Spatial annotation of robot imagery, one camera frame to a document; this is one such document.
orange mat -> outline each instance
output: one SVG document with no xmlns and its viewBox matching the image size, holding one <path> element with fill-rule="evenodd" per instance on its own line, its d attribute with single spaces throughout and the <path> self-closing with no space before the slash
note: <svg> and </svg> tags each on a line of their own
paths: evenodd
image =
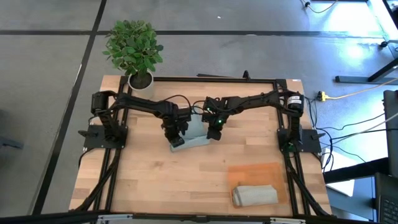
<svg viewBox="0 0 398 224">
<path fill-rule="evenodd" d="M 237 186 L 271 185 L 278 194 L 278 203 L 287 203 L 287 195 L 280 164 L 254 164 L 228 167 L 229 192 Z"/>
</svg>

potted plant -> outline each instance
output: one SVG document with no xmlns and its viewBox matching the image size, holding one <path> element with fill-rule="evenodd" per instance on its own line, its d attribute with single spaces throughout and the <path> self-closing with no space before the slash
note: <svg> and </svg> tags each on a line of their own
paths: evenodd
<svg viewBox="0 0 398 224">
<path fill-rule="evenodd" d="M 128 84 L 141 98 L 151 98 L 154 94 L 154 64 L 163 62 L 157 45 L 156 33 L 151 24 L 144 21 L 117 21 L 103 52 L 112 58 L 114 68 L 124 70 L 129 76 Z"/>
</svg>

white pot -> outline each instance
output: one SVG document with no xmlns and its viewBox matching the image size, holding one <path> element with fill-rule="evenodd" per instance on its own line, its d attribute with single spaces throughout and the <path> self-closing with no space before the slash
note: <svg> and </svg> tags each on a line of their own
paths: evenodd
<svg viewBox="0 0 398 224">
<path fill-rule="evenodd" d="M 132 88 L 132 95 L 133 96 L 148 100 L 148 99 L 151 99 L 154 96 L 155 88 L 154 88 L 154 75 L 150 71 L 147 71 L 147 73 L 152 78 L 152 81 L 150 82 L 149 86 L 147 86 L 147 87 L 145 87 L 143 89 L 140 89 L 140 90 L 132 87 L 131 84 L 130 84 L 130 79 L 131 79 L 132 75 L 129 75 L 129 80 L 127 81 L 127 83 L 129 84 L 130 88 Z"/>
</svg>

wooden tabletop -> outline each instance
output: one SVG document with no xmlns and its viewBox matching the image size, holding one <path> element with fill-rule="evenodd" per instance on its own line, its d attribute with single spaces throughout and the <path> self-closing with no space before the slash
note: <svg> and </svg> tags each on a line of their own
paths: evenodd
<svg viewBox="0 0 398 224">
<path fill-rule="evenodd" d="M 120 76 L 106 75 L 101 90 L 118 90 Z M 287 80 L 287 87 L 303 93 L 300 80 Z M 155 82 L 152 100 L 181 94 L 191 102 L 206 96 L 249 96 L 272 91 L 266 83 Z M 188 106 L 183 98 L 171 101 Z M 303 128 L 311 128 L 307 112 Z M 279 151 L 276 109 L 246 110 L 230 116 L 220 141 L 172 153 L 160 128 L 161 119 L 148 113 L 129 110 L 126 147 L 122 150 L 111 210 L 126 213 L 264 215 L 291 216 L 290 197 L 284 160 Z M 70 208 L 76 208 L 98 182 L 104 149 L 94 149 L 82 160 Z M 301 153 L 305 183 L 315 200 L 331 213 L 319 161 Z M 278 162 L 282 168 L 284 203 L 234 208 L 229 197 L 229 166 Z M 100 208 L 104 208 L 108 186 L 104 188 Z M 300 191 L 295 187 L 298 210 L 303 213 Z"/>
</svg>

concrete floor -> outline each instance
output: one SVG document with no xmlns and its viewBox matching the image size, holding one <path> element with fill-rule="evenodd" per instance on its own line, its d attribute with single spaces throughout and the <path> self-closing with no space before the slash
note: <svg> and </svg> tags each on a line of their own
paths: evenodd
<svg viewBox="0 0 398 224">
<path fill-rule="evenodd" d="M 323 9 L 329 4 L 313 2 L 312 6 Z M 100 0 L 1 1 L 0 30 L 91 30 L 99 5 Z M 240 77 L 248 70 L 255 78 L 301 79 L 309 97 L 319 90 L 339 96 L 372 85 L 337 84 L 334 76 L 368 76 L 393 59 L 389 49 L 378 47 L 382 35 L 366 38 L 382 30 L 363 2 L 339 2 L 332 10 L 314 14 L 304 11 L 300 0 L 113 0 L 106 5 L 99 29 L 108 30 L 117 19 L 144 19 L 158 30 L 350 31 L 363 36 L 159 35 L 158 42 L 165 46 L 164 63 L 157 67 L 156 76 L 207 73 Z M 0 217 L 29 213 L 87 40 L 87 36 L 0 35 L 0 136 L 25 144 L 23 150 L 1 149 Z M 121 75 L 101 54 L 105 41 L 103 36 L 95 39 L 45 213 L 67 211 L 83 145 L 77 131 L 86 129 L 91 94 L 98 91 L 103 75 Z M 318 127 L 342 127 L 377 116 L 383 111 L 382 92 L 396 89 L 383 86 L 319 103 Z M 342 136 L 362 131 L 380 120 L 330 133 Z M 384 133 L 364 134 L 338 145 L 370 161 L 387 155 L 384 138 Z"/>
</svg>

